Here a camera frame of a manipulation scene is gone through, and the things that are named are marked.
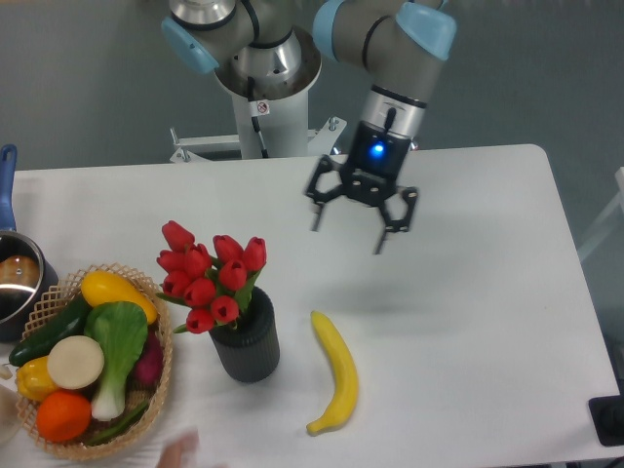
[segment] orange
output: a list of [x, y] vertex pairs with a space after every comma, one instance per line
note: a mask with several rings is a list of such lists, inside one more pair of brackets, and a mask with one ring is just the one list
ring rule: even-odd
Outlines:
[[91, 403], [78, 393], [57, 390], [37, 411], [39, 435], [50, 442], [65, 442], [83, 434], [91, 423]]

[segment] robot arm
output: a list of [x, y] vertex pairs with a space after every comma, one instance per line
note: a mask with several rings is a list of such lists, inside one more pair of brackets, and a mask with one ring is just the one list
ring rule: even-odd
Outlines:
[[[325, 205], [341, 195], [378, 208], [384, 229], [376, 254], [387, 233], [410, 230], [418, 191], [397, 186], [397, 177], [456, 29], [453, 19], [427, 6], [404, 3], [395, 16], [387, 14], [391, 8], [392, 2], [367, 7], [330, 0], [314, 24], [315, 42], [326, 56], [363, 67], [374, 81], [346, 162], [339, 165], [324, 156], [307, 186], [305, 194], [317, 209], [313, 229], [318, 229]], [[319, 178], [331, 171], [339, 173], [341, 184], [320, 192]], [[406, 205], [399, 219], [386, 206], [395, 194]]]
[[[384, 230], [376, 254], [388, 232], [410, 230], [418, 191], [397, 186], [397, 177], [454, 38], [454, 20], [438, 10], [444, 3], [329, 0], [319, 9], [313, 26], [319, 51], [363, 67], [373, 86], [346, 162], [340, 165], [324, 156], [304, 191], [317, 208], [315, 230], [325, 205], [342, 195], [379, 210]], [[249, 100], [255, 95], [280, 99], [308, 86], [320, 69], [320, 62], [303, 56], [293, 34], [292, 4], [170, 0], [172, 17], [163, 21], [163, 32], [191, 68], [200, 73], [218, 68], [219, 80], [229, 83], [230, 91]], [[263, 140], [257, 122], [253, 127]], [[320, 192], [320, 177], [331, 171], [339, 173], [340, 185]], [[395, 194], [406, 204], [400, 219], [393, 219], [386, 207]]]

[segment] tulip bouquet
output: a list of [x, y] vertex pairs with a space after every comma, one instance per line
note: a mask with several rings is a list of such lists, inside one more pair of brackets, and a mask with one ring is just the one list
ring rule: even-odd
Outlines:
[[214, 327], [236, 329], [252, 300], [252, 291], [266, 263], [264, 240], [252, 237], [243, 247], [230, 236], [214, 236], [216, 256], [175, 221], [163, 226], [170, 250], [158, 264], [167, 272], [159, 296], [190, 307], [186, 323], [175, 332], [209, 332]]

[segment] yellow squash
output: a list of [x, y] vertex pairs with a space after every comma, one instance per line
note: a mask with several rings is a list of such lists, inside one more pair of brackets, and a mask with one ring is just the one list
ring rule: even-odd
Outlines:
[[106, 302], [127, 301], [138, 305], [151, 325], [158, 319], [156, 307], [135, 286], [119, 275], [109, 271], [92, 271], [87, 273], [80, 286], [82, 295], [92, 307]]

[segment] black vase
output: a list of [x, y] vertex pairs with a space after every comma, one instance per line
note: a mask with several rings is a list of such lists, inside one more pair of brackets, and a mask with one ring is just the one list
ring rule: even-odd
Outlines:
[[235, 380], [258, 382], [280, 361], [273, 304], [258, 287], [253, 288], [247, 313], [236, 330], [216, 327], [210, 334], [223, 368]]

